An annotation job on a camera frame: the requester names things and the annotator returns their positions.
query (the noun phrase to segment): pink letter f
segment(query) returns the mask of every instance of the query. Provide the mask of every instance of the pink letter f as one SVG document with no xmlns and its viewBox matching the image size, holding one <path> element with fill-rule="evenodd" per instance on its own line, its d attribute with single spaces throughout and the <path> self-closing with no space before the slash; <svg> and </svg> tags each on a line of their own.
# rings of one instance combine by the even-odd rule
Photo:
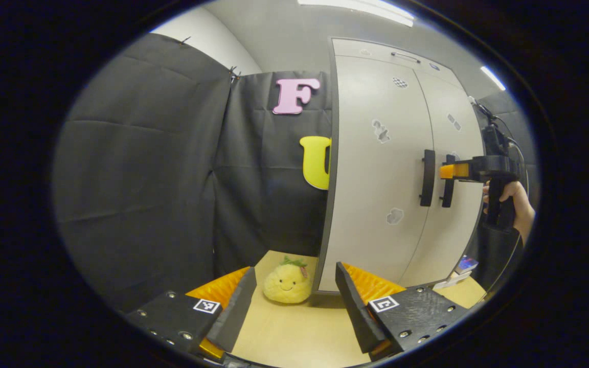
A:
<svg viewBox="0 0 589 368">
<path fill-rule="evenodd" d="M 299 114 L 304 109 L 297 105 L 297 98 L 302 103 L 310 101 L 310 88 L 320 88 L 320 81 L 317 79 L 279 79 L 276 84 L 281 86 L 279 93 L 279 104 L 274 107 L 272 112 L 275 114 Z M 299 86 L 304 86 L 301 90 L 297 89 Z"/>
</svg>

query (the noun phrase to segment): black cabinet handle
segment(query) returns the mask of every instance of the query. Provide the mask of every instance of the black cabinet handle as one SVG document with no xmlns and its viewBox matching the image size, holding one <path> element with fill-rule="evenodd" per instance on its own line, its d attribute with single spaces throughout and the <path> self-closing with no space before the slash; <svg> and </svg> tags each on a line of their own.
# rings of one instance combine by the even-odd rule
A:
<svg viewBox="0 0 589 368">
<path fill-rule="evenodd" d="M 453 154 L 447 154 L 447 162 L 443 165 L 450 165 L 456 162 L 456 156 Z M 447 179 L 444 181 L 444 195 L 440 197 L 442 200 L 442 207 L 451 207 L 451 199 L 454 197 L 454 180 Z"/>
<path fill-rule="evenodd" d="M 433 198 L 433 182 L 435 182 L 435 151 L 431 149 L 424 150 L 424 182 L 421 186 L 421 200 L 419 205 L 430 207 Z"/>
</svg>

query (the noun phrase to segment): green leaf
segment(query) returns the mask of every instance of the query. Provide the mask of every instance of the green leaf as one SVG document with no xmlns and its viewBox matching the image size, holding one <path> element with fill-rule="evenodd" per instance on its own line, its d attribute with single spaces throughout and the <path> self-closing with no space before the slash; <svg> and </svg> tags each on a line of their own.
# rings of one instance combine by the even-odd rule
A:
<svg viewBox="0 0 589 368">
<path fill-rule="evenodd" d="M 304 263 L 304 259 L 303 258 L 299 258 L 296 261 L 293 261 L 292 259 L 288 258 L 288 256 L 285 256 L 285 258 L 283 259 L 283 262 L 280 263 L 281 266 L 283 265 L 294 265 L 297 267 L 306 267 L 308 266 L 308 264 Z"/>
</svg>

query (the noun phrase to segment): wall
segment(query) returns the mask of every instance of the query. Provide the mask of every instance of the wall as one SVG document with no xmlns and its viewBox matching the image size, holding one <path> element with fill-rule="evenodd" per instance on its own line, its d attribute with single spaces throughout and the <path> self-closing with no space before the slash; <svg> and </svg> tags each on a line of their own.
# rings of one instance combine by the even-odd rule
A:
<svg viewBox="0 0 589 368">
<path fill-rule="evenodd" d="M 203 7 L 176 16 L 153 30 L 152 33 L 178 40 L 192 36 L 186 41 L 187 44 L 199 49 L 227 68 L 237 66 L 236 73 L 242 72 L 243 75 L 262 73 L 236 36 Z"/>
<path fill-rule="evenodd" d="M 419 19 L 409 28 L 364 12 L 300 6 L 297 0 L 217 0 L 205 8 L 236 35 L 264 72 L 329 73 L 328 39 L 347 37 L 388 44 L 437 61 L 453 70 L 475 98 L 499 90 L 481 71 L 481 61 Z"/>
</svg>

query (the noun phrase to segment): black curtain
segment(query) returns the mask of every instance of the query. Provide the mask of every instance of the black curtain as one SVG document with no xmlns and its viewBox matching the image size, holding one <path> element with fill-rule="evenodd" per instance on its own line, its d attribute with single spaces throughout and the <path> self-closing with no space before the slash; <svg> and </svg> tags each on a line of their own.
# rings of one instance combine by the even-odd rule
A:
<svg viewBox="0 0 589 368">
<path fill-rule="evenodd" d="M 317 78 L 297 115 L 278 79 Z M 329 75 L 231 73 L 147 34 L 84 87 L 56 147 L 56 220 L 73 262 L 114 308 L 185 292 L 269 249 L 317 256 L 327 191 L 302 174 L 307 135 L 330 137 Z"/>
<path fill-rule="evenodd" d="M 316 78 L 301 114 L 273 114 L 278 79 Z M 217 147 L 215 265 L 217 275 L 255 265 L 269 250 L 320 254 L 327 191 L 302 173 L 307 135 L 331 135 L 330 78 L 323 72 L 275 72 L 241 77 Z"/>
<path fill-rule="evenodd" d="M 147 34 L 85 86 L 56 147 L 56 219 L 92 288 L 127 312 L 213 277 L 212 160 L 229 71 Z"/>
</svg>

